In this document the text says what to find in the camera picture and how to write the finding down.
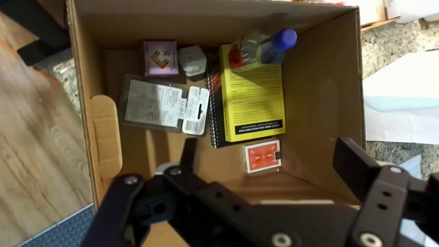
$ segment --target yellow book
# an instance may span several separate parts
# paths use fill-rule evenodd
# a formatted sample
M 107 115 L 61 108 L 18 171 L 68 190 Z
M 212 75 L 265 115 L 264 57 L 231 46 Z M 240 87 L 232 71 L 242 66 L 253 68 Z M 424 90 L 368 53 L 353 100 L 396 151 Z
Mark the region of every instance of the yellow book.
M 221 46 L 223 104 L 225 140 L 231 142 L 286 133 L 282 64 L 257 64 L 247 71 L 232 71 Z

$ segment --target screw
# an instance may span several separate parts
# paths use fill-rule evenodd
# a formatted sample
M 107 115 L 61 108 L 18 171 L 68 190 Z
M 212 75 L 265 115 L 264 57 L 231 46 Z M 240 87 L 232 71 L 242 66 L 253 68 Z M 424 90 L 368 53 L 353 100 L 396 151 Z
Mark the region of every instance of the screw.
M 365 232 L 360 236 L 360 240 L 365 247 L 383 247 L 382 238 L 374 233 Z
M 402 170 L 401 170 L 400 167 L 397 167 L 397 166 L 390 167 L 390 170 L 391 170 L 393 173 L 402 173 Z
M 128 184 L 128 185 L 136 184 L 138 181 L 139 181 L 139 178 L 136 175 L 125 177 L 125 184 Z
M 180 175 L 180 174 L 181 174 L 181 168 L 180 168 L 180 167 L 172 167 L 172 168 L 169 170 L 169 173 L 171 173 L 172 175 Z
M 291 237 L 286 233 L 273 234 L 272 243 L 275 247 L 291 247 L 293 245 Z

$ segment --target plastic bottle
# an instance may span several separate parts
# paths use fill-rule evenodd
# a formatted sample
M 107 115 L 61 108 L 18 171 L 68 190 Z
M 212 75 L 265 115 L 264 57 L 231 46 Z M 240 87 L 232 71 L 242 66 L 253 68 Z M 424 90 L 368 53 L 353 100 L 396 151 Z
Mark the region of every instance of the plastic bottle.
M 298 34 L 293 28 L 283 28 L 273 35 L 251 33 L 234 42 L 230 52 L 232 68 L 242 68 L 253 63 L 282 63 L 286 52 L 298 41 Z

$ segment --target black mechanical part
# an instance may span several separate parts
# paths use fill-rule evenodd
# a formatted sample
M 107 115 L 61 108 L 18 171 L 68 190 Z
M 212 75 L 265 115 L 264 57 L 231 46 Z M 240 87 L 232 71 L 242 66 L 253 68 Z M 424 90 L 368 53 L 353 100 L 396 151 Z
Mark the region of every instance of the black mechanical part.
M 361 210 L 342 204 L 249 204 L 221 184 L 195 175 L 197 140 L 187 140 L 187 145 L 181 164 L 164 175 L 138 184 L 127 182 L 132 175 L 117 177 L 84 245 L 140 245 L 151 223 L 168 221 L 190 245 L 417 247 L 400 234 L 404 216 L 438 240 L 438 174 L 426 182 L 398 166 L 379 167 L 350 138 L 338 141 L 335 168 L 361 199 Z M 353 179 L 349 170 L 367 177 Z

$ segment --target book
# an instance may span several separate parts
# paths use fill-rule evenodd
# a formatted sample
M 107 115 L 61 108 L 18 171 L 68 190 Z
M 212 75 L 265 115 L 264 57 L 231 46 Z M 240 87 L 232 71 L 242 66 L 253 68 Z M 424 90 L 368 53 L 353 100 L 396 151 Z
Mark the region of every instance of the book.
M 225 141 L 238 142 L 286 133 L 282 64 L 258 64 L 235 72 L 231 45 L 223 45 L 221 97 Z
M 221 89 L 221 64 L 220 48 L 206 49 L 208 68 L 206 68 L 206 87 L 210 90 L 209 101 L 209 129 L 212 145 L 216 148 L 231 145 L 225 140 L 224 130 L 224 108 L 223 108 L 223 89 Z

